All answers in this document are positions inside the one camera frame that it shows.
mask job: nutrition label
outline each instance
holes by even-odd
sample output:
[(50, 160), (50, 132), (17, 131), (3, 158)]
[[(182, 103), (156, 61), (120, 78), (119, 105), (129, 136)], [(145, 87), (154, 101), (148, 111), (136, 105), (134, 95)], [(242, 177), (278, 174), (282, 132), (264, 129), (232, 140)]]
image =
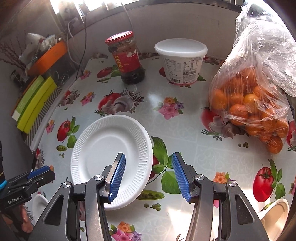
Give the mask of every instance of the nutrition label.
[(172, 82), (177, 84), (191, 84), (196, 81), (202, 60), (190, 60), (188, 62), (175, 61), (168, 58), (164, 60)]

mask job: floral tablecloth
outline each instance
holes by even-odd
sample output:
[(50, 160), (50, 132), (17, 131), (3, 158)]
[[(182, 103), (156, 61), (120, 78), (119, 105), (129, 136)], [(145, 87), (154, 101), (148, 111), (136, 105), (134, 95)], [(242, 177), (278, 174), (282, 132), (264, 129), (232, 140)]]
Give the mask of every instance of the floral tablecloth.
[[(187, 164), (215, 182), (236, 180), (257, 212), (276, 198), (284, 197), (291, 204), (296, 174), (291, 113), (284, 148), (278, 155), (271, 155), (258, 139), (225, 123), (208, 109), (209, 82), (219, 68), (218, 60), (205, 58), (198, 81), (191, 86), (177, 86), (164, 77), (159, 56), (143, 54), (145, 80), (127, 86), (113, 58), (99, 57), (89, 60), (84, 75), (68, 90), (44, 130), (36, 168), (48, 165), (56, 174), (53, 183), (38, 190), (48, 200), (63, 182), (71, 181), (71, 153), (83, 130), (105, 115), (118, 113), (135, 118), (145, 127), (154, 142), (155, 158), (143, 194), (125, 208), (107, 212), (113, 240), (181, 241), (186, 237), (193, 204), (186, 203), (180, 194), (171, 166), (174, 152), (181, 152)], [(259, 170), (266, 172), (265, 179), (260, 173), (256, 175)], [(261, 193), (259, 201), (254, 191)], [(32, 217), (32, 201), (26, 206)], [(218, 234), (219, 204), (215, 202), (214, 206), (211, 239)], [(86, 240), (84, 229), (81, 221), (82, 240)]]

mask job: red jar label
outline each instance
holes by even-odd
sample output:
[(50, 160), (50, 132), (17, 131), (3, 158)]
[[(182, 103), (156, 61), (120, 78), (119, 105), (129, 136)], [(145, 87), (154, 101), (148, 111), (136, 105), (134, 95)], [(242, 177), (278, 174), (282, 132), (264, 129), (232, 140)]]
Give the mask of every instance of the red jar label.
[(141, 66), (138, 53), (136, 52), (132, 56), (127, 56), (126, 53), (117, 53), (113, 55), (118, 69), (122, 73), (128, 73), (134, 71)]

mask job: barcode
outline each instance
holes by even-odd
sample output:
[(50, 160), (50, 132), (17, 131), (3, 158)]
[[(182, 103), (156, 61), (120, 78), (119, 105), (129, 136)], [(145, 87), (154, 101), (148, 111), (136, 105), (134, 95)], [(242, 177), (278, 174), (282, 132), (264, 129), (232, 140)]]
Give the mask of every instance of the barcode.
[(175, 82), (175, 83), (180, 84), (180, 80), (176, 80), (176, 79), (173, 79), (173, 78), (171, 78), (170, 80), (173, 81), (173, 82)]

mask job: red jar lid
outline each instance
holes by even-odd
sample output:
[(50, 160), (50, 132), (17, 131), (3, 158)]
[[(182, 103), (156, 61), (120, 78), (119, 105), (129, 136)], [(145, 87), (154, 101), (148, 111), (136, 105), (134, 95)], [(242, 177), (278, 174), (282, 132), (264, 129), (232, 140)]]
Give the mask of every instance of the red jar lid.
[(119, 33), (119, 34), (109, 37), (108, 39), (106, 39), (105, 43), (107, 45), (111, 45), (111, 44), (118, 43), (123, 40), (129, 39), (132, 36), (133, 36), (133, 31), (122, 32), (122, 33)]

